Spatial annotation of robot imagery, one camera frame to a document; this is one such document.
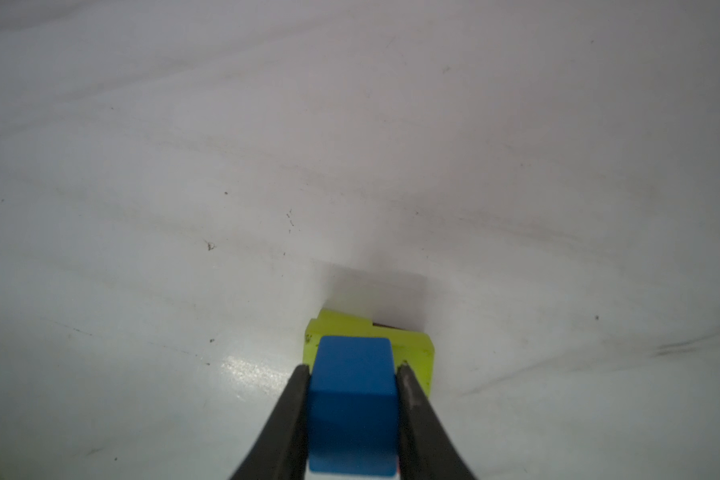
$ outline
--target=block's front face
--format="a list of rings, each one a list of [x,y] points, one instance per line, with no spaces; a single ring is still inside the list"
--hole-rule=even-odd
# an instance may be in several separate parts
[[[309,388],[308,440],[314,472],[396,473],[398,397],[388,340],[321,339]]]

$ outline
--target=marble countertop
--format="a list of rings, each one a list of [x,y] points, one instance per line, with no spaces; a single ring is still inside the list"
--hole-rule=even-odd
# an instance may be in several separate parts
[[[0,1],[0,478],[227,478],[323,306],[480,478],[720,478],[720,0]]]

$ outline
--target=lime green block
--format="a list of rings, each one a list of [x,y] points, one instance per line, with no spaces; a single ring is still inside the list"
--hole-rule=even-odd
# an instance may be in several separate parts
[[[316,319],[309,321],[307,330],[304,332],[303,362],[309,365],[310,370],[315,365],[320,339],[326,335],[389,339],[392,343],[394,368],[400,367],[403,363],[409,364],[416,374],[422,390],[429,396],[432,384],[432,365],[434,364],[434,345],[426,333],[376,326],[372,321],[359,316],[323,309],[320,310]]]

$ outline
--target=blue block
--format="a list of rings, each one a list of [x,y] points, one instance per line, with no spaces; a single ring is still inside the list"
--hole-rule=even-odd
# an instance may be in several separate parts
[[[324,336],[307,398],[309,469],[393,476],[398,390],[387,339]]]

